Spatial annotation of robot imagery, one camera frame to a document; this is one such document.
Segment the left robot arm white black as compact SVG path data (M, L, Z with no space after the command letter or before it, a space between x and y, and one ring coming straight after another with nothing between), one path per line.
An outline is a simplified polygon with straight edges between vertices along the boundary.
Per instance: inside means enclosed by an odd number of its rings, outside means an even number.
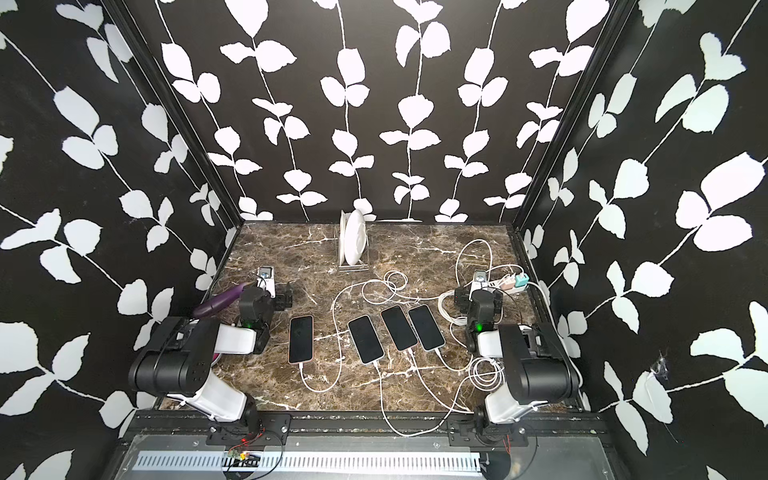
M223 355L260 355L276 312L293 305L293 288L241 283L196 307L190 317L164 319L128 372L130 387L178 400L217 423L239 423L255 437L263 431L253 398L212 370Z

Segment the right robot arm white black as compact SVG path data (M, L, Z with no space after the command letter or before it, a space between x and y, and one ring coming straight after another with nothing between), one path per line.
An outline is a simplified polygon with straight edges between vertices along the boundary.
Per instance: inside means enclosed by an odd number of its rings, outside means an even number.
M465 317L471 379L480 383L480 363L491 365L484 380L487 395L473 413L479 433L517 423L542 406L578 393L578 373L552 328L495 321L502 313L503 297L502 290L491 287L453 291L454 305Z

